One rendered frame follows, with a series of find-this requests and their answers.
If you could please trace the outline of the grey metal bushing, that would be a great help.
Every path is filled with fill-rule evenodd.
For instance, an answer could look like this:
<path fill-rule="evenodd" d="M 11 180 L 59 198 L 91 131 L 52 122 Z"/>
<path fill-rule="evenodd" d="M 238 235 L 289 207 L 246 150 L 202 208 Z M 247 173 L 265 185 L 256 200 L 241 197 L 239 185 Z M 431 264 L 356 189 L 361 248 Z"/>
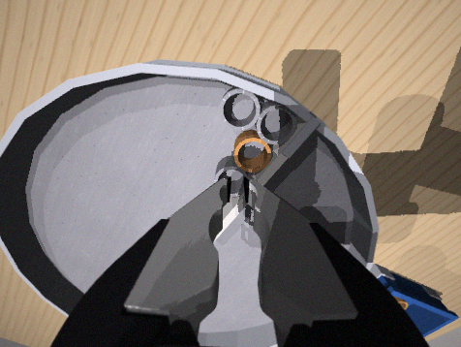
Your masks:
<path fill-rule="evenodd" d="M 272 111 L 272 110 L 283 110 L 286 114 L 286 121 L 283 127 L 273 133 L 268 133 L 265 132 L 263 129 L 261 129 L 261 120 L 264 118 L 264 116 Z M 260 116 L 255 123 L 257 132 L 260 136 L 260 138 L 270 144 L 280 144 L 283 142 L 288 141 L 291 136 L 294 134 L 295 128 L 296 128 L 296 117 L 293 113 L 292 110 L 290 110 L 288 107 L 286 107 L 283 104 L 280 104 L 275 101 L 268 101 L 265 102 L 261 105 L 261 110 L 260 110 Z"/>
<path fill-rule="evenodd" d="M 254 108 L 253 108 L 251 114 L 247 118 L 244 118 L 242 120 L 236 120 L 236 119 L 231 118 L 227 114 L 226 109 L 225 109 L 225 102 L 227 101 L 227 99 L 231 95 L 234 95 L 236 93 L 244 93 L 244 94 L 250 96 L 253 99 L 253 102 L 254 102 Z M 231 128 L 231 129 L 233 129 L 235 131 L 244 131 L 246 129 L 251 128 L 257 122 L 257 120 L 258 120 L 258 118 L 260 116 L 260 109 L 261 109 L 261 106 L 260 106 L 259 100 L 256 97 L 256 95 L 253 92 L 247 91 L 247 90 L 242 89 L 242 88 L 237 87 L 237 86 L 229 89 L 224 94 L 223 99 L 222 99 L 221 104 L 220 104 L 220 107 L 219 107 L 220 116 L 221 116 L 221 119 L 222 119 L 223 123 L 226 126 L 228 126 L 229 128 Z"/>
<path fill-rule="evenodd" d="M 238 166 L 236 165 L 234 161 L 234 156 L 227 156 L 218 163 L 216 173 L 215 173 L 215 178 L 214 178 L 214 183 L 217 182 L 219 179 L 222 178 L 221 173 L 227 170 L 235 170 L 239 171 L 240 173 L 243 174 L 241 178 L 238 180 L 234 180 L 231 182 L 231 187 L 230 187 L 230 196 L 231 197 L 236 197 L 244 193 L 244 177 L 248 176 L 248 172 L 244 172 Z"/>

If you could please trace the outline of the blue open-top crate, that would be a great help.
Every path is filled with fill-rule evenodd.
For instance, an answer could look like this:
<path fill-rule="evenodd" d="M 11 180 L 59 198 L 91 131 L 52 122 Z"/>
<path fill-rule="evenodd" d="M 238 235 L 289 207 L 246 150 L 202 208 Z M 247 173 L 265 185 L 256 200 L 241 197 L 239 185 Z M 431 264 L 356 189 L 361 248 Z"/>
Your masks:
<path fill-rule="evenodd" d="M 455 312 L 444 306 L 441 302 L 442 298 L 434 289 L 414 283 L 377 264 L 373 264 L 370 272 L 386 286 L 393 296 L 407 301 L 409 306 L 405 310 L 423 337 L 459 318 Z"/>

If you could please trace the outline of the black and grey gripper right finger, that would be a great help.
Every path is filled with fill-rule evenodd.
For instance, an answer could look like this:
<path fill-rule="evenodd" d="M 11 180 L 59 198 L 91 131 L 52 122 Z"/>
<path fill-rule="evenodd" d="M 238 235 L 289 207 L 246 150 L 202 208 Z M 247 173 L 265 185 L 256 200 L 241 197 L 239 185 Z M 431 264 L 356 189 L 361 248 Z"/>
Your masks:
<path fill-rule="evenodd" d="M 261 310 L 283 347 L 294 324 L 316 347 L 430 347 L 396 298 L 319 223 L 312 223 L 251 176 L 245 202 L 261 239 Z"/>

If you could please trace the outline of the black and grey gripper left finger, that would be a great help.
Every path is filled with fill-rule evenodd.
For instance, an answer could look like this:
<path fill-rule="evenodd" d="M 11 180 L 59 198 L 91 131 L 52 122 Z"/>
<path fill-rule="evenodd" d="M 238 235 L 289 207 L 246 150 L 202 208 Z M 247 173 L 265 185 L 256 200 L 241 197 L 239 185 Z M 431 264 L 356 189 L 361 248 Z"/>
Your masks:
<path fill-rule="evenodd" d="M 156 223 L 87 290 L 50 347 L 163 346 L 175 320 L 189 321 L 198 338 L 218 302 L 213 242 L 230 197 L 225 175 Z"/>

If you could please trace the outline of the bronze bushing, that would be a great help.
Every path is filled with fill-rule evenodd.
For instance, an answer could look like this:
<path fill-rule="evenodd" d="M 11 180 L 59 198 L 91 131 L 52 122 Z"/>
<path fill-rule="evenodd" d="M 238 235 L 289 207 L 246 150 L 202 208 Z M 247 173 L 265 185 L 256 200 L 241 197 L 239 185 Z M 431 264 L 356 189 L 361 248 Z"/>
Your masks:
<path fill-rule="evenodd" d="M 395 298 L 396 298 L 396 297 L 395 297 Z M 398 302 L 403 302 L 403 303 L 400 303 L 400 304 L 401 304 L 401 306 L 402 306 L 404 309 L 406 309 L 406 308 L 408 307 L 408 304 L 407 304 L 407 302 L 406 302 L 405 300 L 401 300 L 401 299 L 399 299 L 399 298 L 396 298 L 396 300 L 397 300 Z"/>
<path fill-rule="evenodd" d="M 239 152 L 241 146 L 247 142 L 259 142 L 264 145 L 262 153 L 255 158 L 246 158 Z M 234 143 L 234 161 L 238 168 L 244 172 L 254 173 L 264 169 L 270 162 L 271 149 L 264 142 L 256 130 L 247 130 L 238 135 Z"/>

